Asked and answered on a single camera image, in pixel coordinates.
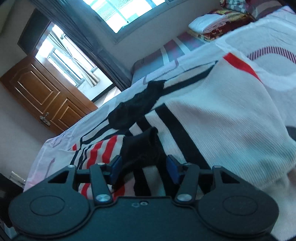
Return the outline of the striped knit sweater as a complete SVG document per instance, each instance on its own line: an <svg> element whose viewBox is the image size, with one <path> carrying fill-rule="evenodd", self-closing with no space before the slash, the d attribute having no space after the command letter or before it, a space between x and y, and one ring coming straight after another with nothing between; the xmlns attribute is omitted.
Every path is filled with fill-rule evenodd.
<svg viewBox="0 0 296 241"><path fill-rule="evenodd" d="M169 80L151 81L73 146L88 169L121 156L132 172L113 197L176 193L165 157L202 169L223 166L269 194L294 184L295 141L256 72L233 54Z"/></svg>

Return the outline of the large bedroom window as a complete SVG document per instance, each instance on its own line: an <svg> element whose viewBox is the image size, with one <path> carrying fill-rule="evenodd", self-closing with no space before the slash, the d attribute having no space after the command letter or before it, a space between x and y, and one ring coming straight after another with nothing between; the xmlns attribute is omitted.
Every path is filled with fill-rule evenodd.
<svg viewBox="0 0 296 241"><path fill-rule="evenodd" d="M160 14L184 1L81 1L104 32L116 43Z"/></svg>

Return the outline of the brown wooden door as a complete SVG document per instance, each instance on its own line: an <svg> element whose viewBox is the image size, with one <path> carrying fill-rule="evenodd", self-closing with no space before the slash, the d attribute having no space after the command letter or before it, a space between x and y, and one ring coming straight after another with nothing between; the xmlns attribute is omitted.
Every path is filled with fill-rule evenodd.
<svg viewBox="0 0 296 241"><path fill-rule="evenodd" d="M97 109L43 57L25 57L1 77L1 83L34 118L58 135Z"/></svg>

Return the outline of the patterned bed sheet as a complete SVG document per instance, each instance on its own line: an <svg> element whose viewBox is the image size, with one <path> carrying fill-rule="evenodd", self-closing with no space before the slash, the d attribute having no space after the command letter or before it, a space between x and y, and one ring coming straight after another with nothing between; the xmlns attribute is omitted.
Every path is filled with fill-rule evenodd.
<svg viewBox="0 0 296 241"><path fill-rule="evenodd" d="M47 140L32 165L25 188L29 189L65 166L73 165L73 146L79 139L121 102L143 91L149 82L178 77L201 65L220 61L227 54L235 55L256 72L278 107L289 136L295 141L295 13L284 6L204 45L177 63L141 78L59 136ZM280 216L272 231L278 240L295 238L295 169L292 179L293 185L274 195L268 193L280 208Z"/></svg>

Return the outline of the folded white red blanket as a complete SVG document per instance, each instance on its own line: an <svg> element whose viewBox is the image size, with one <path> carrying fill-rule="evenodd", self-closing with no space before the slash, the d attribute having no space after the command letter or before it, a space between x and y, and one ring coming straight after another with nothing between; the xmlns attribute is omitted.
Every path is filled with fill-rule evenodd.
<svg viewBox="0 0 296 241"><path fill-rule="evenodd" d="M193 20L188 25L188 33L210 42L252 22L254 19L249 14L229 9L214 10Z"/></svg>

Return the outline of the dark grey left curtain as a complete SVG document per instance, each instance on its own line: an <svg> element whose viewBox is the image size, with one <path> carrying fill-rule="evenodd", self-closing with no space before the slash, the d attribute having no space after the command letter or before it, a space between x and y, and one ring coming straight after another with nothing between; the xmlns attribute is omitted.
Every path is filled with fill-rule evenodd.
<svg viewBox="0 0 296 241"><path fill-rule="evenodd" d="M95 34L98 20L84 1L31 1L31 3L63 32L94 63L102 68L110 80L121 90L132 84L131 73L113 57Z"/></svg>

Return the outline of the striped plaid pillow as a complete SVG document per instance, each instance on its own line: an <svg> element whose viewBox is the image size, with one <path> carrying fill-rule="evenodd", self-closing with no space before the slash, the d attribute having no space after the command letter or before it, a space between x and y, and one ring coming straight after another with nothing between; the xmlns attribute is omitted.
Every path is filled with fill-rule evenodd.
<svg viewBox="0 0 296 241"><path fill-rule="evenodd" d="M223 8L251 15L255 20L273 13L282 7L280 1L270 0L222 0Z"/></svg>

